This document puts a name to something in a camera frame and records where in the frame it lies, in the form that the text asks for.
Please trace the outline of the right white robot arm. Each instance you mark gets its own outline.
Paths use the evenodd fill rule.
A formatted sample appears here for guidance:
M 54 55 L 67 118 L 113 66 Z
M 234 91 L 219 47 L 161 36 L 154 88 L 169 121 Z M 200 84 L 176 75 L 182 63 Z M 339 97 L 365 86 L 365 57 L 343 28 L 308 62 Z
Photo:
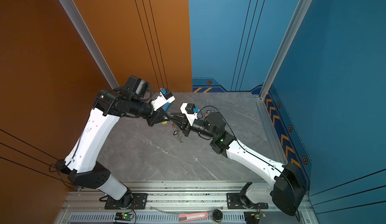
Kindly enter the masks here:
M 226 131 L 228 123 L 221 113 L 213 112 L 205 119 L 197 114 L 172 113 L 170 119 L 188 136 L 195 132 L 206 140 L 217 153 L 241 163 L 259 175 L 268 185 L 268 195 L 283 213 L 295 216 L 306 194 L 306 185 L 300 168 L 294 163 L 273 161 L 238 140 L 233 131 Z

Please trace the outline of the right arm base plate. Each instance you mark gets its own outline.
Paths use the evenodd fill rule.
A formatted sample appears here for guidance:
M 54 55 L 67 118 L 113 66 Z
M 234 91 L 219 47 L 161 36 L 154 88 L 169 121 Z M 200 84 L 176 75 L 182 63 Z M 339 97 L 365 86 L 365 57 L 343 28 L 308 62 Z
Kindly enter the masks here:
M 269 208 L 268 203 L 252 203 L 246 196 L 241 196 L 239 193 L 227 193 L 227 207 L 229 210 L 236 209 L 257 209 L 267 210 Z

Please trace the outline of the keyring with coloured keys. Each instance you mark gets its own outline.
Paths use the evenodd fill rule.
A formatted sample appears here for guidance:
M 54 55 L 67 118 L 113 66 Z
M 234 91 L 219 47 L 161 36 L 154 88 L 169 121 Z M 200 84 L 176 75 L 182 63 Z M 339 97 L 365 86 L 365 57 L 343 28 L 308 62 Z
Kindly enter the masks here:
M 181 144 L 184 144 L 180 128 L 175 123 L 172 123 L 172 127 L 174 128 L 173 136 L 175 136 Z

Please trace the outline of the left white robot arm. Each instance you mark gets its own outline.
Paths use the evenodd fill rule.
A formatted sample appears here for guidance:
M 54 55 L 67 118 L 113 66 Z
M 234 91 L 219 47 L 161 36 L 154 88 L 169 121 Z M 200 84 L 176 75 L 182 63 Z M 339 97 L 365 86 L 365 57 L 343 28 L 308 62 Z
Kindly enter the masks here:
M 151 84 L 130 76 L 124 86 L 101 90 L 93 102 L 84 131 L 65 159 L 55 164 L 58 171 L 80 187 L 98 189 L 122 206 L 132 203 L 132 192 L 97 161 L 112 130 L 121 118 L 142 118 L 148 125 L 165 121 L 163 106 L 175 100 L 169 89 L 161 88 L 153 99 Z

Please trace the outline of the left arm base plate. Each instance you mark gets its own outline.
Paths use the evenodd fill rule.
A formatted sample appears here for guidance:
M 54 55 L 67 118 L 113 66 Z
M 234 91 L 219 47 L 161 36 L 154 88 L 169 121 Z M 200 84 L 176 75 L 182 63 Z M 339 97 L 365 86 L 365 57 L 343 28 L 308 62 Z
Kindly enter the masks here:
M 106 210 L 144 210 L 147 204 L 147 193 L 132 193 L 124 195 L 120 200 L 108 197 L 105 203 Z

